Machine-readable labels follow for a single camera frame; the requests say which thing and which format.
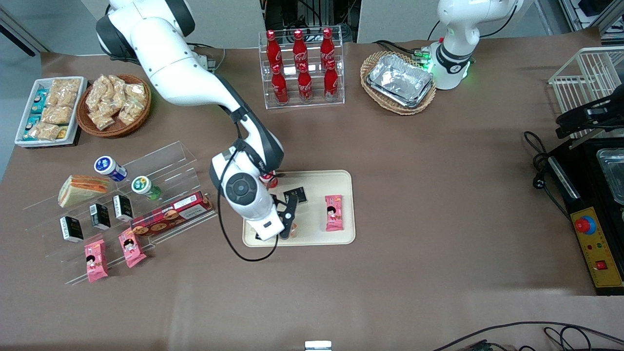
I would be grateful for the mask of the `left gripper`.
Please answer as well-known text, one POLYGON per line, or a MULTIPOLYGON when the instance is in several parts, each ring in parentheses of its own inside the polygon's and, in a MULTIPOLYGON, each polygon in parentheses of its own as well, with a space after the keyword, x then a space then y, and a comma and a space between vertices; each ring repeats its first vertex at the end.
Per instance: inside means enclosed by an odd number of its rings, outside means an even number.
POLYGON ((581 110, 570 110, 557 117, 556 135, 565 138, 583 131, 601 133, 604 129, 623 128, 623 118, 623 96, 600 98, 584 105, 581 110))

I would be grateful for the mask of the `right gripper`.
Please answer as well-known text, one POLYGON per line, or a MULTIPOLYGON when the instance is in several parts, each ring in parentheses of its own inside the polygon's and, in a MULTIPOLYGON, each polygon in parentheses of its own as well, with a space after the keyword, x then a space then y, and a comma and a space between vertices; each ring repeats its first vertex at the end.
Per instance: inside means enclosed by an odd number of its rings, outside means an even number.
POLYGON ((281 240, 288 240, 296 229, 295 212, 298 207, 298 198, 285 197, 283 201, 275 194, 271 196, 276 207, 272 207, 268 214, 261 218, 247 219, 247 223, 262 241, 275 236, 279 236, 281 240))

